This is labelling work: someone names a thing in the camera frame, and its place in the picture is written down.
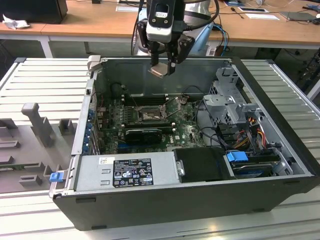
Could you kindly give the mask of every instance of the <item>desk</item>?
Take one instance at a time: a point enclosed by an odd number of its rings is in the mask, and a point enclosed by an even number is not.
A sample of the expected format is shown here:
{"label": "desk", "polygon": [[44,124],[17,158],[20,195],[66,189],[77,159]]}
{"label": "desk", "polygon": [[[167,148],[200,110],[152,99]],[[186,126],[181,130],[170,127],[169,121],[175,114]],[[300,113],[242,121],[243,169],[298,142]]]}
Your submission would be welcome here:
{"label": "desk", "polygon": [[[286,1],[266,0],[268,5],[282,7]],[[270,12],[301,11],[308,1],[296,0],[285,8],[263,6]],[[31,23],[31,28],[10,30],[0,27],[0,39],[40,41],[44,54],[52,58],[49,41],[112,42],[129,43],[133,32],[136,12],[118,12],[116,3],[67,0],[68,13],[62,24]],[[229,33],[229,46],[318,49],[320,47],[320,26],[298,22],[286,22],[279,13],[280,20],[249,19],[245,14],[241,19],[229,7],[220,2],[223,28]],[[219,44],[220,32],[212,32],[209,45]]]}

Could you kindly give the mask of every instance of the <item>robot end effector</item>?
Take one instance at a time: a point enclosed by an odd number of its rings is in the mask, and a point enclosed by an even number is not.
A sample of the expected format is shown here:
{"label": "robot end effector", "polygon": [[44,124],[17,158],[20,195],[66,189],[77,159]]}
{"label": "robot end effector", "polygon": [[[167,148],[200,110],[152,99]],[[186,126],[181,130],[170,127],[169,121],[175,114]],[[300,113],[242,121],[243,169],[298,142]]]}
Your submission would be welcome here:
{"label": "robot end effector", "polygon": [[[192,26],[184,22],[186,4],[206,0],[151,0],[147,3],[147,19],[137,22],[141,45],[151,54],[150,72],[158,77],[171,75],[176,64],[189,55],[195,38],[183,32],[192,31],[210,24],[219,14],[218,0],[214,0],[216,12],[208,21]],[[159,54],[167,53],[168,63],[159,62]]]}

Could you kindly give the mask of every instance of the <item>paper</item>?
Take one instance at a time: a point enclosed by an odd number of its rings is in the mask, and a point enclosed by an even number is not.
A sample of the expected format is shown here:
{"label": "paper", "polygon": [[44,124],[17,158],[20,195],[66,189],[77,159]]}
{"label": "paper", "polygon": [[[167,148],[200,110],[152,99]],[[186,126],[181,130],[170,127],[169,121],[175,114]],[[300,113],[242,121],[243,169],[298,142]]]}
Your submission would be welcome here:
{"label": "paper", "polygon": [[269,14],[246,13],[245,15],[247,15],[250,19],[280,20],[275,15]]}
{"label": "paper", "polygon": [[115,8],[117,12],[138,12],[138,7],[131,7],[131,6],[117,6]]}
{"label": "paper", "polygon": [[8,17],[6,17],[5,15],[3,16],[3,21],[2,23],[6,25],[7,28],[9,29],[22,29],[22,28],[28,28],[30,27],[30,25],[28,25],[28,23],[25,20],[13,20],[10,19]]}

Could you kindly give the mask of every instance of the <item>blue tab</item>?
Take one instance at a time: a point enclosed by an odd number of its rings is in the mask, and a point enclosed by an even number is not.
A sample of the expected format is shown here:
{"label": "blue tab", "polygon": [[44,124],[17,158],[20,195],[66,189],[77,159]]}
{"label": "blue tab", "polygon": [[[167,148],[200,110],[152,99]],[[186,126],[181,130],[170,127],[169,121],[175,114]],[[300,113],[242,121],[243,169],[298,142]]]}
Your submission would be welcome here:
{"label": "blue tab", "polygon": [[244,151],[231,151],[226,155],[226,157],[228,158],[229,162],[241,162],[249,160]]}
{"label": "blue tab", "polygon": [[64,173],[63,172],[53,172],[51,173],[50,175],[50,179],[49,181],[51,183],[54,183],[54,182],[63,182],[64,181]]}

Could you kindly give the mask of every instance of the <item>warning label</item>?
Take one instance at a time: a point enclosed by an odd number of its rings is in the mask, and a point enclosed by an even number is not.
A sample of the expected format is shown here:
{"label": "warning label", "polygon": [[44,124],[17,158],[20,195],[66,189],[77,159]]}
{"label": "warning label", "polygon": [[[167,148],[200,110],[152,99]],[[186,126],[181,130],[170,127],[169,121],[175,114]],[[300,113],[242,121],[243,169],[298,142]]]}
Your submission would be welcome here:
{"label": "warning label", "polygon": [[153,185],[151,159],[115,160],[112,184],[115,188]]}

